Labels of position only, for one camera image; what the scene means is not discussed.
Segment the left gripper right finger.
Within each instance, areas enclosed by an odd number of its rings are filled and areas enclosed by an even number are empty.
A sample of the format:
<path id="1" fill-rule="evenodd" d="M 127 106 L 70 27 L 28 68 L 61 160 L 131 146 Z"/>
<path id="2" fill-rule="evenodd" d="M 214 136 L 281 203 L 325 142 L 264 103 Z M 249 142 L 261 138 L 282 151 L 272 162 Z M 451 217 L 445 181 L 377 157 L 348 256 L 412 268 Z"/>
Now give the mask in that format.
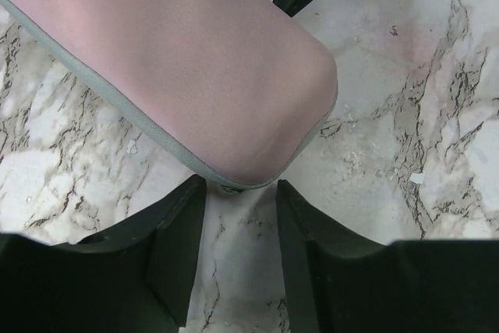
<path id="1" fill-rule="evenodd" d="M 497 240 L 385 246 L 327 216 L 285 180 L 276 209 L 292 331 L 497 331 Z"/>

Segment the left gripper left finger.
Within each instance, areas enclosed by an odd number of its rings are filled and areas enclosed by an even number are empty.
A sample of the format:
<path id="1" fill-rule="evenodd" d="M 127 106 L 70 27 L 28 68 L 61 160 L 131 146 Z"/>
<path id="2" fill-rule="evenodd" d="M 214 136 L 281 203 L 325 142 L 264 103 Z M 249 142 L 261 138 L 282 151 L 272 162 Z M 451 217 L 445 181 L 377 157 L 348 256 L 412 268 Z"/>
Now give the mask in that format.
<path id="1" fill-rule="evenodd" d="M 78 243 L 1 236 L 4 332 L 177 332 L 186 325 L 207 195 L 189 177 Z"/>

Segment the pink umbrella case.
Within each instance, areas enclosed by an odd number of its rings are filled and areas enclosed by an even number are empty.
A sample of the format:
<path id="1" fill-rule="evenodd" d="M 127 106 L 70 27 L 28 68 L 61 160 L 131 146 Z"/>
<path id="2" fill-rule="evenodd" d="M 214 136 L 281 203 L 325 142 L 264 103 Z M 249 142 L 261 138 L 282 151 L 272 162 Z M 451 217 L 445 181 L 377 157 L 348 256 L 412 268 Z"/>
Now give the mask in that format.
<path id="1" fill-rule="evenodd" d="M 195 173 L 274 181 L 331 113 L 332 54 L 270 0 L 1 0 L 64 66 Z"/>

